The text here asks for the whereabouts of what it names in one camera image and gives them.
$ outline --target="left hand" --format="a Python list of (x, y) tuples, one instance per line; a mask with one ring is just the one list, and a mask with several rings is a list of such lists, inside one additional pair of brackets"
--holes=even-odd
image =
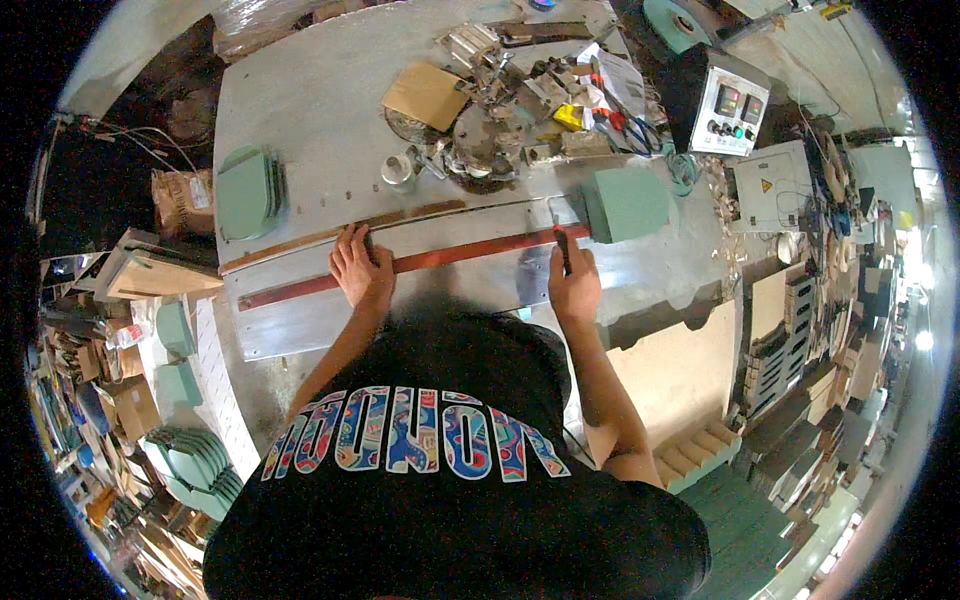
[(366, 225), (357, 228), (351, 224), (337, 237), (329, 257), (330, 273), (344, 290), (350, 306), (356, 308), (361, 300), (366, 300), (386, 312), (396, 286), (394, 253), (376, 246), (377, 264), (373, 264), (363, 243), (368, 231), (370, 227)]

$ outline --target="control box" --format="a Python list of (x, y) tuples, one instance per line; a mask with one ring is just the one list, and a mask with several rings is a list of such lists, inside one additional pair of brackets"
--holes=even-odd
[(801, 218), (813, 196), (810, 164), (804, 143), (793, 141), (761, 148), (733, 166), (740, 218), (738, 233), (800, 231)]
[(766, 74), (700, 45), (667, 64), (660, 80), (678, 153), (750, 154), (770, 99)]

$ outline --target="cardboard box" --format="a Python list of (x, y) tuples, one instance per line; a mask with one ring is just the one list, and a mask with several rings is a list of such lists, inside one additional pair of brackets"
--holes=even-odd
[(161, 425), (154, 396), (143, 375), (124, 380), (110, 391), (110, 395), (128, 442), (136, 442)]
[(156, 231), (162, 237), (184, 233), (213, 233), (213, 172), (164, 173), (154, 170), (151, 191), (156, 208)]
[(139, 344), (123, 350), (117, 350), (117, 358), (120, 360), (120, 376), (123, 379), (143, 374), (143, 363), (140, 361)]
[(92, 344), (84, 344), (77, 349), (77, 362), (80, 363), (80, 373), (83, 381), (89, 381), (100, 376), (100, 362)]

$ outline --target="light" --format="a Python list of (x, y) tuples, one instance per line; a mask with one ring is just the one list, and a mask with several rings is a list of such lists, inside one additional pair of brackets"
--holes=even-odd
[(920, 282), (920, 285), (923, 286), (925, 290), (932, 290), (933, 284), (936, 282), (933, 279), (933, 269), (930, 268), (930, 265), (924, 263), (920, 266), (917, 273), (917, 280)]
[(848, 543), (850, 543), (850, 540), (846, 540), (844, 538), (837, 540), (836, 545), (834, 545), (833, 549), (830, 550), (830, 554), (837, 557), (840, 556), (841, 554), (843, 554), (843, 551), (847, 549)]
[(835, 564), (837, 564), (837, 557), (831, 554), (820, 563), (820, 570), (824, 572), (824, 575), (827, 575)]
[(921, 331), (917, 334), (914, 344), (920, 352), (927, 352), (933, 348), (933, 334), (929, 331)]

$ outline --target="hand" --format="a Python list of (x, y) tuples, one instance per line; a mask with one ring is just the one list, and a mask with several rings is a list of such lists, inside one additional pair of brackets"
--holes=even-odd
[(377, 264), (373, 264), (363, 243), (368, 231), (366, 225), (356, 228), (351, 224), (337, 237), (329, 258), (330, 273), (343, 288), (350, 306), (356, 308), (361, 300), (369, 301), (386, 314), (396, 286), (394, 253), (376, 246)]
[(561, 326), (588, 324), (592, 327), (603, 293), (593, 252), (580, 250), (574, 241), (569, 245), (569, 254), (568, 276), (564, 275), (564, 253), (560, 246), (554, 246), (550, 254), (550, 281), (547, 283), (550, 304)]

